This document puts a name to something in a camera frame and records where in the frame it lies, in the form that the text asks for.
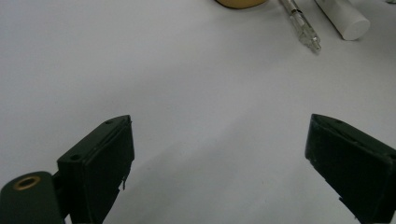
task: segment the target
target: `white cylinder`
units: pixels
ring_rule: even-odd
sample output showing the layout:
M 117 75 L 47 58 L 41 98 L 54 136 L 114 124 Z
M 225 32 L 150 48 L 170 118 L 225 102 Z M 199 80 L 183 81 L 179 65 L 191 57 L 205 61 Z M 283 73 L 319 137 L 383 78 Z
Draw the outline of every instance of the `white cylinder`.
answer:
M 370 22 L 347 0 L 315 0 L 345 40 L 362 37 Z

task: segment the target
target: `yellow tape roll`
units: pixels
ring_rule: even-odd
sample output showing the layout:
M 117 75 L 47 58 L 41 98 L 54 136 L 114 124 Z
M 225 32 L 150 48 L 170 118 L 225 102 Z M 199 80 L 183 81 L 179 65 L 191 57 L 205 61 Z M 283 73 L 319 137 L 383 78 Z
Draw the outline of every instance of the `yellow tape roll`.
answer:
M 247 7 L 255 7 L 266 0 L 216 0 L 220 4 L 224 5 L 225 7 L 231 8 L 247 8 Z

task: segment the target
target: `clear pen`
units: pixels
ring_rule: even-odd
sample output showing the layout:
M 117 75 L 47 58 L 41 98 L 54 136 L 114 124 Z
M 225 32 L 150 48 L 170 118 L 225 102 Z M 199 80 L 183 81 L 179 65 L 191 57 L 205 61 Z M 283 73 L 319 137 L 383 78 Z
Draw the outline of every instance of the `clear pen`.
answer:
M 283 6 L 290 14 L 300 42 L 311 48 L 313 51 L 320 51 L 320 38 L 305 18 L 303 12 L 298 8 L 293 0 L 282 0 Z

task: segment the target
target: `screw hole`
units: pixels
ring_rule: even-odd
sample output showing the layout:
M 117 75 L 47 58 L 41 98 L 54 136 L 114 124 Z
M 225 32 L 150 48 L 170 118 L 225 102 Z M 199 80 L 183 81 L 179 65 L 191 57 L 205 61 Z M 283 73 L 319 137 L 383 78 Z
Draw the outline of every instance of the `screw hole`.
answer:
M 79 158 L 81 158 L 81 157 L 78 154 L 76 154 L 76 155 L 71 156 L 70 160 L 77 161 L 77 160 L 79 160 Z
M 24 189 L 29 189 L 32 186 L 36 185 L 38 182 L 40 182 L 40 177 L 38 175 L 32 175 L 25 177 L 24 179 L 18 181 L 14 185 L 15 190 L 24 190 Z

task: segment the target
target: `white table surface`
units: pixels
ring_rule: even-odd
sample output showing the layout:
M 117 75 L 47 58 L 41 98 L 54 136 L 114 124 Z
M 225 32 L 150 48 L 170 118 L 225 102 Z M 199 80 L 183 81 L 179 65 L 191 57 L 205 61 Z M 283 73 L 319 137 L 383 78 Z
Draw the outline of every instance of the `white table surface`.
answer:
M 396 147 L 396 6 L 344 41 L 313 0 L 0 2 L 0 185 L 130 114 L 135 161 L 105 223 L 358 223 L 304 158 L 312 113 Z

